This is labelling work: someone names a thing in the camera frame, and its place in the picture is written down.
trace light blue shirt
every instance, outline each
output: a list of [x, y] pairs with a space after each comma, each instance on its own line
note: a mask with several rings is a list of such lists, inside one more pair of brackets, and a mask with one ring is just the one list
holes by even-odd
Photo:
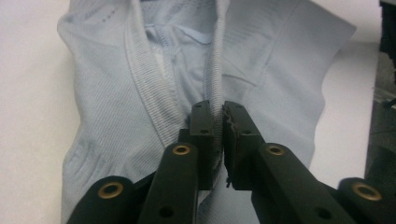
[[[58, 29], [75, 58], [81, 117], [64, 159], [62, 223], [97, 180], [136, 182], [155, 171], [205, 99], [218, 143], [221, 105], [234, 101], [267, 142], [308, 166], [322, 80], [354, 32], [305, 0], [72, 0]], [[222, 168], [215, 189], [202, 193], [199, 223], [258, 223], [250, 193], [226, 189], [226, 176]]]

